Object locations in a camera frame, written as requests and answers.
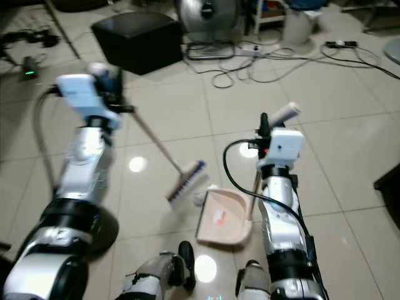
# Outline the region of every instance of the dustpan handle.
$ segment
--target dustpan handle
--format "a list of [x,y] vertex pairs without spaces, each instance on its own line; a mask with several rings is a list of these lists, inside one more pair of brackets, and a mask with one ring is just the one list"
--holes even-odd
[[[257,171],[256,177],[254,178],[254,185],[253,185],[253,188],[252,188],[252,191],[254,193],[258,192],[258,189],[260,187],[260,182],[261,182],[261,173],[259,171]],[[248,210],[247,216],[246,216],[246,219],[249,220],[249,221],[252,219],[253,209],[254,209],[255,203],[256,203],[256,196],[253,196],[251,198],[250,209]]]

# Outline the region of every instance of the broom handle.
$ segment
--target broom handle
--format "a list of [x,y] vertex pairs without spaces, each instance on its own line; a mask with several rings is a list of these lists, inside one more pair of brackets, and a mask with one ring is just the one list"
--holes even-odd
[[[256,177],[254,178],[254,185],[252,188],[252,191],[256,193],[258,191],[258,188],[260,187],[260,182],[261,182],[261,173],[257,171]],[[251,199],[251,204],[250,204],[250,209],[248,211],[248,215],[246,216],[247,220],[251,220],[252,215],[253,215],[253,209],[254,209],[254,204],[256,203],[257,197],[253,196]]]
[[149,136],[151,141],[156,144],[157,148],[164,154],[166,159],[174,166],[174,168],[179,172],[180,175],[183,175],[183,171],[181,167],[177,164],[177,162],[170,155],[168,150],[161,144],[161,141],[156,137],[156,135],[151,131],[150,127],[143,121],[142,117],[136,112],[131,112],[131,116],[135,119],[135,121],[139,124],[140,128]]

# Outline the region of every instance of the black cable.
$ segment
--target black cable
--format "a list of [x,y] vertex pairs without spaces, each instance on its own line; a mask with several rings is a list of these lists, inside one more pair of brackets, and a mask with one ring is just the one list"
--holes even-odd
[[248,43],[248,44],[252,44],[252,45],[256,45],[256,46],[272,46],[275,45],[277,43],[279,43],[281,40],[281,37],[275,41],[271,41],[271,42],[253,42],[253,41],[248,41],[248,40],[242,40],[241,43]]
[[[242,192],[245,193],[245,194],[248,194],[248,195],[253,196],[253,197],[260,198],[260,199],[265,200],[265,201],[267,201],[267,202],[269,202],[269,203],[277,204],[278,206],[284,208],[284,209],[285,209],[288,213],[290,213],[290,214],[297,220],[297,222],[300,224],[301,229],[303,230],[304,236],[306,237],[306,239],[307,239],[307,238],[312,238],[312,236],[309,234],[309,231],[308,231],[308,229],[307,229],[306,224],[304,223],[304,219],[303,219],[303,215],[301,214],[301,210],[299,210],[299,212],[296,213],[296,212],[293,211],[289,206],[287,206],[287,205],[285,205],[285,204],[283,204],[283,203],[281,203],[281,202],[279,202],[279,201],[277,201],[277,200],[275,200],[275,199],[273,199],[273,198],[266,197],[266,196],[257,194],[257,193],[255,193],[255,192],[252,192],[252,191],[249,191],[249,190],[243,188],[242,186],[240,186],[240,185],[233,179],[233,177],[231,176],[231,173],[229,172],[228,164],[227,164],[227,162],[226,162],[226,156],[227,156],[226,154],[228,153],[228,150],[229,150],[231,147],[233,147],[233,146],[235,146],[235,145],[237,145],[237,144],[241,144],[241,143],[257,143],[257,140],[256,140],[256,139],[240,139],[240,140],[231,142],[230,144],[228,144],[228,145],[225,147],[224,152],[223,152],[223,154],[222,154],[222,162],[223,162],[223,165],[224,165],[224,170],[225,170],[226,176],[228,177],[228,179],[230,180],[230,182],[231,182],[238,190],[242,191]],[[308,246],[308,247],[312,247],[312,249],[311,249],[311,252],[312,252],[312,253],[315,253],[315,252],[316,252],[316,251],[315,251],[315,245],[314,245],[314,243],[308,244],[307,246]],[[313,273],[313,275],[314,275],[314,278],[315,278],[316,282],[321,286],[322,292],[324,293],[326,300],[329,300],[328,291],[326,290],[326,288],[325,288],[325,286],[324,286],[324,283],[323,283],[321,271],[320,271],[320,269],[319,269],[318,262],[317,262],[317,257],[314,256],[310,261],[312,262],[312,273]]]
[[230,144],[228,144],[225,147],[224,152],[222,154],[222,162],[224,164],[224,170],[225,170],[226,176],[228,177],[229,181],[235,186],[235,188],[237,188],[238,190],[244,192],[245,194],[248,194],[248,195],[253,196],[253,197],[260,198],[260,199],[265,200],[265,201],[270,202],[270,203],[274,203],[274,204],[284,208],[288,213],[290,213],[297,220],[297,222],[300,224],[301,229],[303,230],[304,234],[306,236],[309,236],[309,232],[308,232],[308,229],[306,227],[306,224],[304,223],[304,219],[301,218],[300,215],[298,213],[296,213],[293,209],[291,209],[289,206],[287,206],[287,205],[285,205],[285,204],[283,204],[283,203],[281,203],[281,202],[279,202],[279,201],[277,201],[277,200],[275,200],[273,198],[257,194],[256,192],[248,191],[247,189],[241,187],[233,179],[233,177],[231,176],[231,173],[229,172],[228,164],[226,162],[226,154],[227,154],[229,148],[231,148],[231,147],[233,147],[233,146],[235,146],[237,144],[241,144],[241,143],[256,143],[256,142],[257,142],[257,140],[255,140],[255,139],[240,139],[240,140],[231,142]]
[[335,61],[343,61],[343,62],[346,62],[346,63],[362,64],[362,65],[368,66],[369,68],[378,69],[378,70],[380,70],[381,72],[383,72],[383,73],[385,73],[385,74],[391,76],[392,78],[400,79],[400,76],[398,76],[398,75],[392,73],[391,71],[389,71],[389,70],[387,70],[387,69],[384,69],[383,67],[378,66],[377,64],[371,64],[371,63],[365,61],[363,58],[361,58],[361,56],[360,56],[359,53],[358,53],[358,50],[363,50],[363,51],[366,51],[366,52],[368,52],[368,53],[372,53],[371,51],[368,51],[368,50],[363,49],[363,48],[360,48],[360,47],[343,46],[344,49],[348,48],[348,49],[352,49],[352,50],[354,51],[354,54],[356,55],[356,57],[357,57],[357,59],[358,59],[358,61],[356,61],[356,60],[353,60],[353,59],[341,59],[341,58],[333,57],[333,56],[327,54],[327,53],[324,51],[324,48],[326,48],[326,45],[325,45],[325,44],[321,45],[321,47],[320,47],[320,52],[321,52],[321,54],[322,54],[323,56],[325,56],[325,57],[327,57],[327,58],[329,58],[329,59],[333,59],[333,60],[335,60]]
[[50,94],[57,93],[57,92],[58,92],[58,88],[56,86],[52,86],[39,96],[39,98],[37,99],[37,101],[35,103],[34,114],[33,114],[33,119],[32,119],[35,140],[36,140],[37,147],[39,148],[39,151],[40,151],[42,159],[43,159],[44,168],[46,170],[47,178],[49,179],[51,192],[53,192],[54,188],[56,187],[56,180],[55,180],[55,176],[54,176],[53,167],[51,165],[51,161],[49,158],[48,148],[46,146],[46,143],[44,142],[43,131],[42,131],[42,126],[41,126],[41,111],[42,111],[44,102],[46,101],[47,97]]
[[[259,44],[256,42],[252,42],[252,41],[243,41],[246,43],[252,43],[252,44]],[[205,70],[205,71],[198,71],[196,70],[196,68],[189,63],[189,61],[187,61],[186,59],[184,59],[184,63],[187,64],[195,73],[197,74],[204,74],[204,73],[210,73],[210,72],[217,72],[218,74],[214,75],[211,78],[211,84],[218,89],[226,89],[226,88],[230,88],[232,86],[234,86],[234,79],[231,76],[232,73],[236,73],[236,77],[238,80],[240,81],[244,81],[247,79],[250,79],[251,81],[254,81],[255,83],[274,83],[277,82],[283,78],[285,78],[286,76],[290,75],[292,72],[294,72],[295,70],[299,69],[300,67],[314,62],[314,63],[319,63],[319,64],[328,64],[328,65],[332,65],[332,66],[341,66],[344,68],[354,68],[354,69],[371,69],[371,68],[375,68],[378,69],[382,72],[384,72],[385,74],[391,76],[392,78],[396,78],[396,79],[400,79],[399,76],[395,75],[394,73],[384,69],[383,67],[379,66],[380,63],[380,57],[377,56],[376,54],[374,54],[373,52],[367,50],[367,49],[363,49],[361,47],[343,47],[343,48],[339,48],[339,49],[335,49],[336,52],[333,54],[328,54],[326,53],[323,49],[324,49],[325,45],[321,45],[320,48],[320,52],[321,52],[321,56],[318,57],[304,57],[304,56],[293,56],[294,55],[294,51],[291,48],[280,48],[274,51],[271,51],[269,53],[266,54],[254,54],[254,55],[235,55],[234,58],[236,57],[249,57],[248,60],[242,62],[238,67],[236,68],[232,68],[232,69],[228,69],[224,66],[221,65],[221,61],[218,62],[218,66],[219,69],[210,69],[210,70]],[[339,59],[334,57],[335,55],[340,53],[340,50],[342,49],[352,49],[354,51],[354,54],[356,55],[357,60],[352,60],[352,59]],[[365,61],[360,55],[359,52],[363,51],[367,54],[369,54],[371,57],[373,57],[375,59],[375,64],[371,64],[370,62]],[[303,61],[302,63],[298,64],[297,66],[294,66],[293,68],[287,70],[284,74],[278,76],[277,78],[271,79],[271,80],[260,80],[254,77],[254,65],[261,59],[273,59],[273,60],[299,60],[299,61]],[[241,71],[246,70],[246,75],[245,76],[241,76]],[[218,78],[220,78],[220,76],[226,76],[229,80],[229,83],[221,86],[218,85],[216,83],[216,80]]]

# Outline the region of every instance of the tile floor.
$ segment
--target tile floor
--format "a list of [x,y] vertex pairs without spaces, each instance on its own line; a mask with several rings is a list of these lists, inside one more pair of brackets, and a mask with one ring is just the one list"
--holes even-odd
[[[119,5],[129,9],[125,2]],[[23,16],[30,9],[17,13]],[[166,4],[161,5],[161,11],[173,12]],[[89,25],[112,14],[108,7],[59,13],[87,62],[104,61]],[[319,23],[321,30],[312,36],[314,48],[303,54],[316,54],[317,45],[325,40],[352,39],[382,56],[384,43],[400,36],[395,29],[361,34],[361,23],[350,14],[341,14],[335,4],[324,9]],[[15,30],[13,26],[5,30]],[[271,32],[262,33],[263,41],[271,36]],[[27,53],[42,51],[35,45],[18,43],[12,55],[22,59]],[[382,64],[400,74],[400,67],[385,57]],[[274,78],[293,65],[292,61],[265,61],[257,65],[256,74]],[[20,82],[15,69],[0,64],[0,240],[12,244],[6,254],[10,258],[49,201],[43,164],[33,139],[33,99],[57,75],[83,70],[83,64],[63,42],[49,50],[42,66],[38,79]],[[197,65],[199,69],[210,66],[213,64]],[[372,185],[400,161],[400,85],[396,80],[376,70],[308,64],[276,83],[237,82],[220,90],[211,86],[209,75],[196,75],[180,62],[146,76],[126,74],[126,87],[130,101],[179,162],[205,160],[210,182],[227,188],[231,185],[221,162],[224,146],[234,139],[251,138],[262,111],[273,112],[289,101],[299,103],[302,114],[290,125],[301,130],[307,141],[294,171],[299,175],[306,224],[316,237],[331,299],[398,299],[400,232]],[[62,100],[54,98],[46,104],[43,123],[52,161],[59,170],[79,118]],[[114,299],[125,274],[160,250],[175,250],[183,239],[192,241],[196,256],[207,254],[217,262],[215,279],[199,282],[190,299],[216,299],[212,297],[219,295],[234,299],[237,270],[248,259],[266,265],[259,212],[254,212],[254,231],[244,247],[200,246],[194,241],[199,209],[190,206],[184,215],[170,209],[164,195],[176,174],[128,118],[115,135],[115,145],[104,204],[118,216],[121,229],[114,246],[91,264],[85,299]],[[147,159],[143,172],[129,170],[135,156]],[[237,180],[249,187],[254,159],[246,159],[233,149],[229,163]],[[172,295],[173,299],[188,297],[181,291]]]

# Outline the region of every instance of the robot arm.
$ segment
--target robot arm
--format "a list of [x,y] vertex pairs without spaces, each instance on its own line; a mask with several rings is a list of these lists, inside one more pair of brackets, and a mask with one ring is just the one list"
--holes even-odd
[[172,286],[183,286],[190,293],[195,285],[193,248],[183,241],[179,244],[178,254],[161,252],[134,274],[125,276],[117,300],[163,300],[165,290]]
[[81,299],[87,254],[107,250],[118,235],[116,218],[101,201],[112,162],[118,113],[105,105],[87,74],[56,80],[67,103],[86,123],[76,131],[52,201],[28,235],[4,285],[5,300]]
[[[298,112],[298,108],[290,104],[273,115],[270,123],[267,115],[262,114],[257,137],[251,145],[258,149],[257,171],[262,178],[259,209],[271,278],[271,296],[264,294],[260,299],[329,299],[319,273],[314,239],[301,216],[297,177],[289,173],[299,157],[304,136],[297,130],[284,128],[283,121]],[[241,271],[247,277],[243,277],[239,299],[258,299],[253,298],[250,291],[262,294],[263,288],[255,288],[245,280],[254,278],[256,274],[262,276],[259,268],[257,264],[247,264]]]

